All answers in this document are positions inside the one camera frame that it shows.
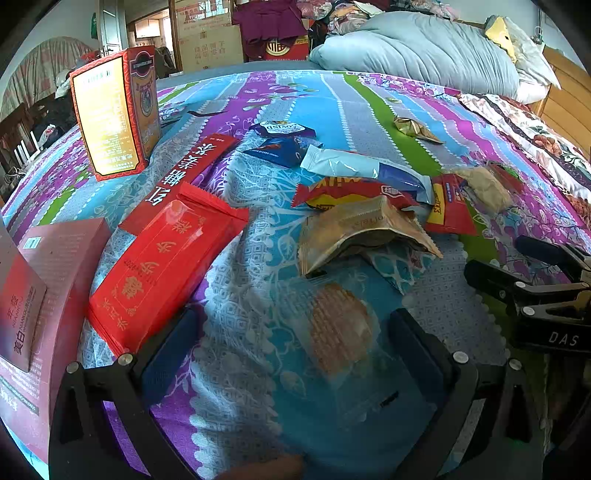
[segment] pink box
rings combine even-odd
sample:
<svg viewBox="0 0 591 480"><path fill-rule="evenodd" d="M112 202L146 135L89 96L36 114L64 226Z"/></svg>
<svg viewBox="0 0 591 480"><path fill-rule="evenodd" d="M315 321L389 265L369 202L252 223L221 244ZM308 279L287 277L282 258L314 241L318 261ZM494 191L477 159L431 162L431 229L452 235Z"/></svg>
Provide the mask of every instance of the pink box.
<svg viewBox="0 0 591 480"><path fill-rule="evenodd" d="M28 372L31 342L46 285L0 222L0 356Z"/></svg>
<svg viewBox="0 0 591 480"><path fill-rule="evenodd" d="M110 236L104 219L95 218L33 227L19 245L47 292L29 373L0 358L0 417L46 463L57 391L66 366L76 360L90 285Z"/></svg>

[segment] red box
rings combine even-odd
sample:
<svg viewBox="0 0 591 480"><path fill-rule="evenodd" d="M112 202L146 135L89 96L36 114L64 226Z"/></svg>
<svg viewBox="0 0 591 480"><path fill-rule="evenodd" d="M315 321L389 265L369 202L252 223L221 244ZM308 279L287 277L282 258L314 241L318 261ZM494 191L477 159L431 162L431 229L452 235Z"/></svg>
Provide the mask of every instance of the red box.
<svg viewBox="0 0 591 480"><path fill-rule="evenodd" d="M96 179L140 173L162 136L154 46L95 60L70 75L82 140Z"/></svg>
<svg viewBox="0 0 591 480"><path fill-rule="evenodd" d="M308 36L302 35L291 47L281 45L277 40L267 42L263 60L307 60L309 53Z"/></svg>

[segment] pile of clothes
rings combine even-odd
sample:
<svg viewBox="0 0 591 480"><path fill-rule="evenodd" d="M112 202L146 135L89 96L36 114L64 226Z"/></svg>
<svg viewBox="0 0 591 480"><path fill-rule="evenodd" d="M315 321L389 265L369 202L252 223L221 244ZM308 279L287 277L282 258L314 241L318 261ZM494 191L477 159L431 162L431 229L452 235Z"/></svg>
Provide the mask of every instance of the pile of clothes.
<svg viewBox="0 0 591 480"><path fill-rule="evenodd" d="M368 19L385 11L418 11L456 20L458 13L439 0L298 0L302 18L322 20L328 35L345 35L357 30Z"/></svg>

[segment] clear plastic wrapper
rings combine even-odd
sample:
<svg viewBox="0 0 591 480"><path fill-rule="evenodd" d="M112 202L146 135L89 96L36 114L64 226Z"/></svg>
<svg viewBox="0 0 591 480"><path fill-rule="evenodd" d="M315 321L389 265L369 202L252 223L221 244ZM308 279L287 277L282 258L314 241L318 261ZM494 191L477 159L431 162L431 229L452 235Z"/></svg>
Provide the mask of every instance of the clear plastic wrapper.
<svg viewBox="0 0 591 480"><path fill-rule="evenodd" d="M311 145L301 168L326 177L364 177L377 179L401 192L410 192L418 202L433 204L431 179L406 165L387 158L369 157L344 150Z"/></svg>
<svg viewBox="0 0 591 480"><path fill-rule="evenodd" d="M322 277L277 285L275 304L316 367L319 381L326 381L329 396L323 401L334 402L329 410L340 427L363 421L367 412L395 398L405 366L381 335L372 306L380 297L376 291L383 297L391 287L370 265L359 257L339 260Z"/></svg>

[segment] red gift bag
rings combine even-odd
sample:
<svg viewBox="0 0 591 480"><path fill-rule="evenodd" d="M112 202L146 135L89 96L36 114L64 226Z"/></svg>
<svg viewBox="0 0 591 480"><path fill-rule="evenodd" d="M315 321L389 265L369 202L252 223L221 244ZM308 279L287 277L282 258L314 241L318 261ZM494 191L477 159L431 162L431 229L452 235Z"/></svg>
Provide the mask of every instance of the red gift bag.
<svg viewBox="0 0 591 480"><path fill-rule="evenodd" d="M88 318L111 351L137 352L247 222L247 209L183 183L178 199L144 228L90 298Z"/></svg>

